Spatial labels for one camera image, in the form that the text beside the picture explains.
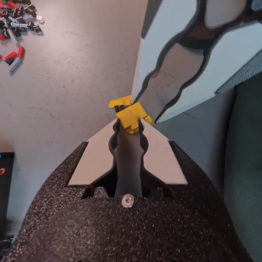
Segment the lego model on black base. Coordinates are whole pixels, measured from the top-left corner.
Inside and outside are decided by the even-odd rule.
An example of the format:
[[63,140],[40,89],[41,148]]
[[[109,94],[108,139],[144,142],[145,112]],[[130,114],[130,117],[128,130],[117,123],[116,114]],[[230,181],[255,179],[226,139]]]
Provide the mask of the lego model on black base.
[[6,217],[15,152],[0,153],[0,237],[5,235]]

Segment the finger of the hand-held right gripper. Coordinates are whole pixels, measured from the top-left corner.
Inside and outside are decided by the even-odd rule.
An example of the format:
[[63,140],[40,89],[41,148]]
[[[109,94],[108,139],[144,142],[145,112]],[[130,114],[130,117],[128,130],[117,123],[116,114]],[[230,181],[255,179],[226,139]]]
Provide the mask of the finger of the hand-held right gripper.
[[226,30],[205,52],[198,72],[181,85],[155,123],[167,121],[213,98],[215,92],[261,50],[261,45],[261,22]]
[[178,43],[197,23],[203,1],[148,1],[132,85],[136,103],[164,65],[182,85],[200,67],[201,56]]

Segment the yellow lego subassembly blue pins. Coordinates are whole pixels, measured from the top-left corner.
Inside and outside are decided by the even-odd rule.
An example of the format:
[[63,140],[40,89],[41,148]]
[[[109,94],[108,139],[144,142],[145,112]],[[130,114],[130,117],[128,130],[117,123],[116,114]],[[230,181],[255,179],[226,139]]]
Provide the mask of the yellow lego subassembly blue pins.
[[153,120],[146,113],[140,102],[116,113],[116,116],[120,120],[123,128],[131,134],[139,131],[139,119],[144,119],[147,123],[153,125]]

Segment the yellow lego plate black pins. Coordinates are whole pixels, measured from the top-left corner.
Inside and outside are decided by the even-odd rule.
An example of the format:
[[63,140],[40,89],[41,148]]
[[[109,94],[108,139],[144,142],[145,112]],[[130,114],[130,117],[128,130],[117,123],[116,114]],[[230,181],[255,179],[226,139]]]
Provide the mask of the yellow lego plate black pins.
[[125,96],[119,99],[111,100],[109,103],[109,108],[114,108],[115,112],[118,113],[119,109],[124,110],[125,106],[131,105],[131,98],[132,96]]

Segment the pile of small lego pieces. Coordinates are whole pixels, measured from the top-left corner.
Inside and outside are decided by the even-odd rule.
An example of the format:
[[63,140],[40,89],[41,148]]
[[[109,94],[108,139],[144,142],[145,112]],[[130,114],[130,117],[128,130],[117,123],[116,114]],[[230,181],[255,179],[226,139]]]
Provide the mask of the pile of small lego pieces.
[[42,36],[44,33],[40,24],[44,23],[43,17],[37,14],[30,0],[0,1],[0,39],[12,42],[18,49],[5,57],[1,56],[1,60],[8,65],[9,75],[13,75],[23,63],[25,48],[20,42],[22,36],[28,32]]

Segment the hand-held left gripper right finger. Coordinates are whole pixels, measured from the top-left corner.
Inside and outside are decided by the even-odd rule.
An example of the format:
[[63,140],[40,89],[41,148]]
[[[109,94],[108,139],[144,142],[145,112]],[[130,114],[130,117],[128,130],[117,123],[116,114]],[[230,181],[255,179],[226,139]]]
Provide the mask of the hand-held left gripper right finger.
[[143,186],[188,185],[170,140],[161,132],[139,120],[140,146],[143,149],[140,180]]

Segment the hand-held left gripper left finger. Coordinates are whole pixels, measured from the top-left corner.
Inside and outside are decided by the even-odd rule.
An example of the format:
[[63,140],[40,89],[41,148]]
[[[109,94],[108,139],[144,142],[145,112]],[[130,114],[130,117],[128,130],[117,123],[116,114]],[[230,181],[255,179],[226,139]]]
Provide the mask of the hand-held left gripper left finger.
[[87,140],[68,186],[90,186],[113,171],[119,129],[120,121],[116,118]]

